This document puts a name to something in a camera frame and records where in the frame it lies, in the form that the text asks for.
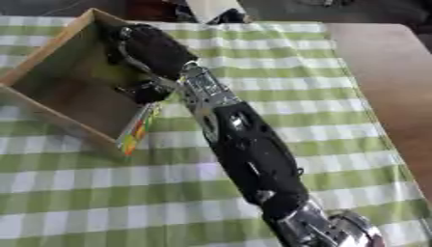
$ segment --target green checkered tablecloth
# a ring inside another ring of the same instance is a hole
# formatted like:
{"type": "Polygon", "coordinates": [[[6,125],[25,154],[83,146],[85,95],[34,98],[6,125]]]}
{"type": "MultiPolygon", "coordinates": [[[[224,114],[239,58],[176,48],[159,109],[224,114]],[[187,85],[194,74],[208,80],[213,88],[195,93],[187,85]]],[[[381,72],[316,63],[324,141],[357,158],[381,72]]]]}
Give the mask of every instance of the green checkered tablecloth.
{"type": "MultiPolygon", "coordinates": [[[[70,21],[0,17],[2,72],[70,21]]],[[[276,128],[326,210],[353,208],[389,246],[432,243],[428,205],[325,25],[155,25],[276,128]]],[[[4,103],[0,154],[1,247],[279,246],[175,99],[124,163],[4,103]]]]}

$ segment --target table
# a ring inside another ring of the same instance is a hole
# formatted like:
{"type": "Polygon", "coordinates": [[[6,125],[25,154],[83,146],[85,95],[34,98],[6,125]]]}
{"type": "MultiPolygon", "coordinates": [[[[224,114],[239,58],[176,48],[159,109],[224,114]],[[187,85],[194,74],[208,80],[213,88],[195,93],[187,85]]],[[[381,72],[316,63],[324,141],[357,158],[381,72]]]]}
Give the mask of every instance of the table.
{"type": "Polygon", "coordinates": [[[339,55],[432,200],[431,54],[411,30],[398,24],[331,24],[330,32],[339,55]]]}
{"type": "MultiPolygon", "coordinates": [[[[2,70],[69,21],[0,17],[2,70]]],[[[427,203],[325,25],[153,24],[276,128],[326,210],[355,209],[389,246],[430,244],[427,203]]],[[[278,246],[175,98],[124,163],[5,103],[0,154],[1,246],[278,246]]]]}

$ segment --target white object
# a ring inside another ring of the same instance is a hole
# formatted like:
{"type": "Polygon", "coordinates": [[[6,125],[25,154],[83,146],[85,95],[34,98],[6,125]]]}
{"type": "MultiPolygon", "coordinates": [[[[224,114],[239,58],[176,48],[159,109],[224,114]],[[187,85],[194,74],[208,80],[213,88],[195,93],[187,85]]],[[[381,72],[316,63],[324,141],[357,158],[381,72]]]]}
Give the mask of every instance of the white object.
{"type": "Polygon", "coordinates": [[[199,23],[207,23],[230,9],[245,10],[236,0],[186,0],[199,23]]]}

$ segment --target wooden box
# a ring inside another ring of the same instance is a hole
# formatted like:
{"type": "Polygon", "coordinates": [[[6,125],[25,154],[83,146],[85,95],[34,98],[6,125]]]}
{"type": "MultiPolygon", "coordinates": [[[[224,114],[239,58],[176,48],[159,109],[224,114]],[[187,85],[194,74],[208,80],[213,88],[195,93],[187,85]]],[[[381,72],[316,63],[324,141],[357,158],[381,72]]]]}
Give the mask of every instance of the wooden box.
{"type": "Polygon", "coordinates": [[[160,105],[139,106],[113,89],[142,75],[107,63],[96,20],[125,24],[88,10],[1,78],[0,94],[73,135],[128,155],[160,105]]]}

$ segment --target robot forearm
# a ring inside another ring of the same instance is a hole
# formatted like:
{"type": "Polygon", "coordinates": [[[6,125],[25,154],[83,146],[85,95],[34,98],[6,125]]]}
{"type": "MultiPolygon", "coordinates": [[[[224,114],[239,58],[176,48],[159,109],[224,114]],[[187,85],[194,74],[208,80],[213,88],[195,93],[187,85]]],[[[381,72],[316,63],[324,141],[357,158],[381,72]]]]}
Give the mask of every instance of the robot forearm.
{"type": "Polygon", "coordinates": [[[247,202],[261,208],[283,246],[384,246],[378,229],[357,213],[328,217],[310,198],[300,180],[303,170],[272,127],[184,46],[148,25],[110,28],[106,37],[118,59],[157,75],[151,85],[127,94],[143,103],[149,90],[179,93],[227,175],[247,202]]]}

